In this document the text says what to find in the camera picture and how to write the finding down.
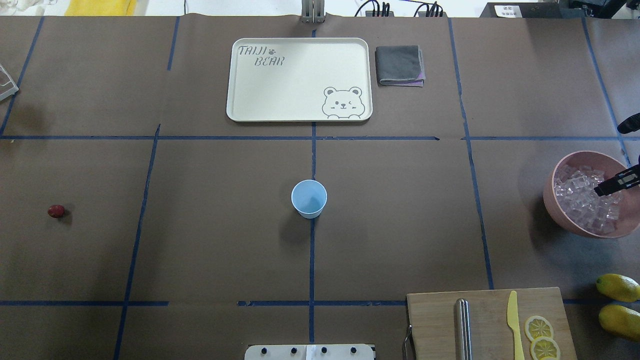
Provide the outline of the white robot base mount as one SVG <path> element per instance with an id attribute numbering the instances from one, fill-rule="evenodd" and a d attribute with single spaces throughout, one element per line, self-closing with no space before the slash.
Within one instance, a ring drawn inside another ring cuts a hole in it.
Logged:
<path id="1" fill-rule="evenodd" d="M 347 344 L 256 344 L 247 347 L 245 360 L 375 360 L 374 345 Z"/>

